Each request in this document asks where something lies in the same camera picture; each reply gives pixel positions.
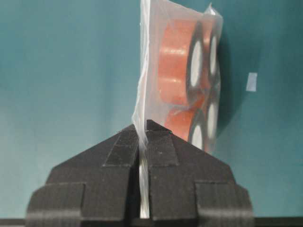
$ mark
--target sealed plastic package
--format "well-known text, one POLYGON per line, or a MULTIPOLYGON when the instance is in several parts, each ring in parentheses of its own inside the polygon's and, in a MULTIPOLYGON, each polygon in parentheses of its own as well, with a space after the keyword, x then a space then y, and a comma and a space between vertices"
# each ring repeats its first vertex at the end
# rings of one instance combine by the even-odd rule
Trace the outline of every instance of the sealed plastic package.
POLYGON ((211 6, 200 13, 168 0, 141 1, 141 76, 133 122, 140 142, 142 218, 149 216, 147 119, 201 150, 214 149, 220 96, 216 52, 222 25, 211 6))

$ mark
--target white cardboard core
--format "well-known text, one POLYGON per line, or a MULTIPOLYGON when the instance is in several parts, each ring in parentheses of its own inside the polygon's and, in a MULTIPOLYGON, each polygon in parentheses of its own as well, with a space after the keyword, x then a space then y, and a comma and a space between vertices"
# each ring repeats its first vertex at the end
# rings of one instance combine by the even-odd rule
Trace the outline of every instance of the white cardboard core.
POLYGON ((212 38, 210 45, 210 73, 214 75, 216 70, 216 57, 217 57, 217 37, 212 38))
POLYGON ((202 137, 202 129, 200 125, 196 125, 193 133, 193 137, 191 140, 192 145, 202 150, 203 146, 203 137, 202 137))
POLYGON ((207 135, 209 138, 214 138, 215 128, 216 128, 216 105, 211 103, 208 109, 208 119, 207 119, 207 135))
POLYGON ((191 59, 191 66, 190 66, 190 85, 195 87, 198 83, 198 79, 200 77, 200 69, 201 69, 201 62, 202 62, 202 46, 201 42, 197 41, 194 46, 194 51, 191 59))

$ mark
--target tape roll core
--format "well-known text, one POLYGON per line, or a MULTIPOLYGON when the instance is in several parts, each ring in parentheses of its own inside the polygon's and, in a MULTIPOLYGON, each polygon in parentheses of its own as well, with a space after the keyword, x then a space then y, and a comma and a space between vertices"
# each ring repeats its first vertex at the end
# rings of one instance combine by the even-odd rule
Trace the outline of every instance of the tape roll core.
POLYGON ((215 70, 216 70, 216 57, 217 56, 217 37, 214 36, 211 41, 211 47, 210 47, 210 73, 211 76, 214 77, 215 70))

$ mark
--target small white label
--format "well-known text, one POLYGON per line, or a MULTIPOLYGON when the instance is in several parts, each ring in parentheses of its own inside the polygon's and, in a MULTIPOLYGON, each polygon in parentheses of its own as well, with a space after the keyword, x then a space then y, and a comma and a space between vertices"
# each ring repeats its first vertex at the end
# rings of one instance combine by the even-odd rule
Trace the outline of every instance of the small white label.
POLYGON ((257 91, 257 76, 258 74, 256 72, 250 72, 248 74, 248 80, 247 80, 247 91, 255 92, 257 91))

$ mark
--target teal background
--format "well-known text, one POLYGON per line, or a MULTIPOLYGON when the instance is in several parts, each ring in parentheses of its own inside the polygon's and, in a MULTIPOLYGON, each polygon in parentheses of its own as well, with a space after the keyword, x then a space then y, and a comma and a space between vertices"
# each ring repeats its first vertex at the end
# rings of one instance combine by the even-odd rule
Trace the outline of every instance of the teal background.
MULTIPOLYGON (((256 216, 303 216, 303 1, 212 2, 224 17, 214 155, 256 216)), ((23 217, 52 166, 131 123, 139 21, 139 0, 0 1, 0 218, 23 217)))

